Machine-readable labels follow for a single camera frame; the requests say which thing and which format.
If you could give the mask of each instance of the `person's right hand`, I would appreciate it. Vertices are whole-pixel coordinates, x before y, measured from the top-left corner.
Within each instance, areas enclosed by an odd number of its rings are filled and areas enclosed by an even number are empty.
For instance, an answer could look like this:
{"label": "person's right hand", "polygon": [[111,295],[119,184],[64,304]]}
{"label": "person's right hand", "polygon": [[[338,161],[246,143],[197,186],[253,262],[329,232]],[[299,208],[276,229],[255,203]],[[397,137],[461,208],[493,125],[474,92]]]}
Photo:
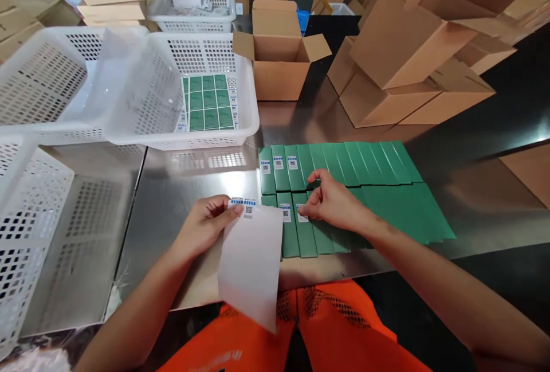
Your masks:
{"label": "person's right hand", "polygon": [[365,219],[374,216],[353,194],[340,182],[334,180],[325,169],[315,170],[308,182],[321,179],[321,186],[309,196],[305,206],[298,212],[302,216],[324,220],[341,229],[360,233]]}

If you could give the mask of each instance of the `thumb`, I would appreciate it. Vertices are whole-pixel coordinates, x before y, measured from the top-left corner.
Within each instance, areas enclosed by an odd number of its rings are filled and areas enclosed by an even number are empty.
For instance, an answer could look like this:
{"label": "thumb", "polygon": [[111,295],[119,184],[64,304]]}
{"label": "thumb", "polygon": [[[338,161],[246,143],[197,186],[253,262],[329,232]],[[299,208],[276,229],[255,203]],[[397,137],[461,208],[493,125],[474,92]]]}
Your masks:
{"label": "thumb", "polygon": [[235,205],[228,208],[225,212],[212,219],[212,223],[217,231],[221,232],[225,226],[241,215],[243,211],[242,205]]}

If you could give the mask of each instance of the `forearm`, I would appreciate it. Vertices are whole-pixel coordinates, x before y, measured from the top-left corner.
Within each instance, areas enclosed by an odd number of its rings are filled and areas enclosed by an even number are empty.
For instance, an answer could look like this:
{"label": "forearm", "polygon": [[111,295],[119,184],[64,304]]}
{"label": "forearm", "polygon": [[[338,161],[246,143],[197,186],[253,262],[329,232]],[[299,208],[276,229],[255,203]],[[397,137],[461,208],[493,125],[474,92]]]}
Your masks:
{"label": "forearm", "polygon": [[550,338],[486,285],[379,218],[361,234],[472,352],[550,366]]}
{"label": "forearm", "polygon": [[145,362],[192,261],[166,252],[99,330],[76,372],[126,371]]}

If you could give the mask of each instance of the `open cardboard box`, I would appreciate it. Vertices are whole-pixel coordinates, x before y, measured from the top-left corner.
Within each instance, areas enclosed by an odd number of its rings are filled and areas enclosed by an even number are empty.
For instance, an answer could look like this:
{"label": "open cardboard box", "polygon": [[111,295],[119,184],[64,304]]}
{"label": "open cardboard box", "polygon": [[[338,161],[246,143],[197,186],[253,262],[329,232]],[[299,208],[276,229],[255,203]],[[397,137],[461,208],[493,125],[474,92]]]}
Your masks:
{"label": "open cardboard box", "polygon": [[441,93],[399,124],[441,124],[495,94],[479,75],[454,58],[439,67],[430,81]]}
{"label": "open cardboard box", "polygon": [[256,98],[296,101],[310,64],[332,54],[325,38],[302,38],[293,1],[254,0],[252,26],[233,33],[233,52],[253,61]]}

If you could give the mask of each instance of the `white plastic basket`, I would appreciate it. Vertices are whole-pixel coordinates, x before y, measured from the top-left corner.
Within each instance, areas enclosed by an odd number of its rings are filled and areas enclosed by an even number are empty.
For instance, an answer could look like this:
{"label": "white plastic basket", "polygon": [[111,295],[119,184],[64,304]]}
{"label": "white plastic basket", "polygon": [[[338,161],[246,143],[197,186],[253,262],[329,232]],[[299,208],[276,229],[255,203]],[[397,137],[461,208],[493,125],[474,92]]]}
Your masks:
{"label": "white plastic basket", "polygon": [[[124,28],[143,38],[145,27]],[[0,136],[44,145],[105,141],[108,104],[89,110],[105,28],[42,29],[0,68]]]}
{"label": "white plastic basket", "polygon": [[39,148],[0,143],[0,359],[15,347],[74,173]]}
{"label": "white plastic basket", "polygon": [[210,0],[213,6],[229,8],[225,17],[198,17],[175,15],[172,0],[154,0],[148,10],[148,19],[155,21],[163,32],[173,33],[230,33],[231,23],[237,17],[235,0]]}
{"label": "white plastic basket", "polygon": [[[237,88],[239,129],[174,133],[183,106],[181,77],[218,73]],[[159,150],[240,146],[260,127],[252,62],[233,53],[233,34],[150,34],[122,89],[116,115],[105,126],[114,144]]]}

